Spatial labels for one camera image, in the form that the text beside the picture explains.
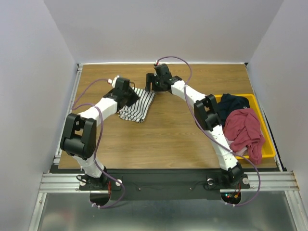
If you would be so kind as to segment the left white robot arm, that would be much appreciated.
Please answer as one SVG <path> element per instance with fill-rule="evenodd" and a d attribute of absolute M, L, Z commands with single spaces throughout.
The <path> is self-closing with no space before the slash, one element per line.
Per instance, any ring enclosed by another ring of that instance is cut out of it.
<path fill-rule="evenodd" d="M 129 79 L 117 76 L 107 82 L 112 89 L 99 102 L 89 103 L 90 108 L 79 114 L 68 114 L 60 141 L 61 150 L 77 160 L 84 170 L 85 175 L 77 177 L 80 186 L 97 190 L 105 188 L 109 179 L 106 167 L 96 157 L 103 121 L 139 99 Z"/>

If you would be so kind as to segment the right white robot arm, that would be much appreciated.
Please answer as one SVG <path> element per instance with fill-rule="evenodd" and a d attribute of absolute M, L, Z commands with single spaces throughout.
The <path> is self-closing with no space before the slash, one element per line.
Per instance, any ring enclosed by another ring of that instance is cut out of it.
<path fill-rule="evenodd" d="M 214 95 L 205 95 L 178 76 L 173 76 L 166 64 L 155 63 L 154 73 L 146 75 L 146 91 L 165 92 L 183 99 L 198 128 L 211 140 L 218 157 L 221 169 L 221 182 L 227 188 L 242 184 L 245 179 L 244 170 L 230 149 L 218 112 L 218 104 Z"/>

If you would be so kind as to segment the maroon tank top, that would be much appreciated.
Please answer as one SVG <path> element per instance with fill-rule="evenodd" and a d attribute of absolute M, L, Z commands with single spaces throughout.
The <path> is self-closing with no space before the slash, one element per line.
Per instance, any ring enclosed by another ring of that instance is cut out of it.
<path fill-rule="evenodd" d="M 265 138 L 260 129 L 260 121 L 252 108 L 232 111 L 226 119 L 223 132 L 233 152 L 239 154 L 246 148 L 251 162 L 255 165 L 261 163 Z"/>

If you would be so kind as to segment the black white striped tank top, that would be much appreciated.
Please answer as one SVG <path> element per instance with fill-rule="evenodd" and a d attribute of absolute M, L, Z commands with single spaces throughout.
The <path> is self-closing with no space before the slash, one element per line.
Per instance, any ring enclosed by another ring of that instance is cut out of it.
<path fill-rule="evenodd" d="M 145 121 L 147 112 L 156 96 L 152 91 L 146 91 L 143 89 L 134 89 L 139 99 L 132 106 L 124 106 L 119 111 L 119 118 L 136 123 L 142 123 Z"/>

